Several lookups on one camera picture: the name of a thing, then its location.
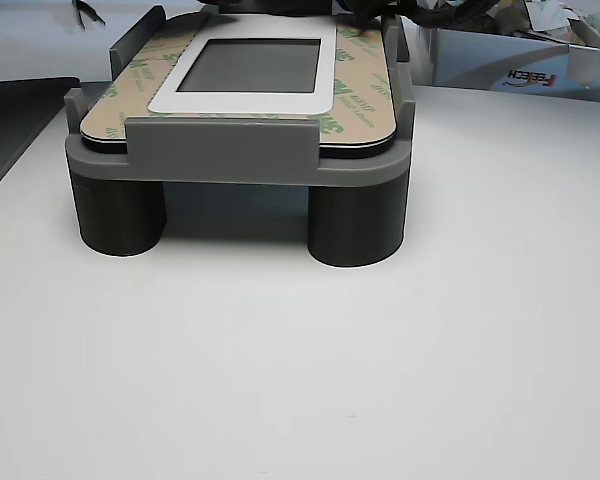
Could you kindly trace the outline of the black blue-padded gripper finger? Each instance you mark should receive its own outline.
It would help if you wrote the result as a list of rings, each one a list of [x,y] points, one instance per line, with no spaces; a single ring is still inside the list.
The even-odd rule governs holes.
[[[381,2],[376,0],[339,0],[339,6],[353,16],[352,25],[366,32],[372,20],[378,16]]]

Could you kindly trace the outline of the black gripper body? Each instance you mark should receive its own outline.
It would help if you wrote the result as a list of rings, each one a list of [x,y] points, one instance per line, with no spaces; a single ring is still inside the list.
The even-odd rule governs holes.
[[[220,13],[331,13],[331,0],[204,0]]]

